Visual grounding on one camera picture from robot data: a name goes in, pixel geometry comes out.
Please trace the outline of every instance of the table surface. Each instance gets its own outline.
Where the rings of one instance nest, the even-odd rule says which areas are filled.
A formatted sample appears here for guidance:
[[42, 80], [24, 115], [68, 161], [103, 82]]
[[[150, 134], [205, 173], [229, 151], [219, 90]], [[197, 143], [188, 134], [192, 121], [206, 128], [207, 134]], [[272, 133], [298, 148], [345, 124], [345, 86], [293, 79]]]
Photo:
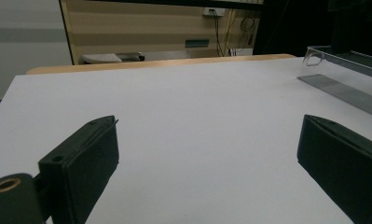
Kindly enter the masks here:
[[115, 115], [119, 166], [88, 223], [351, 223], [297, 163], [303, 116], [372, 140], [372, 116], [296, 79], [302, 58], [17, 76], [0, 177]]

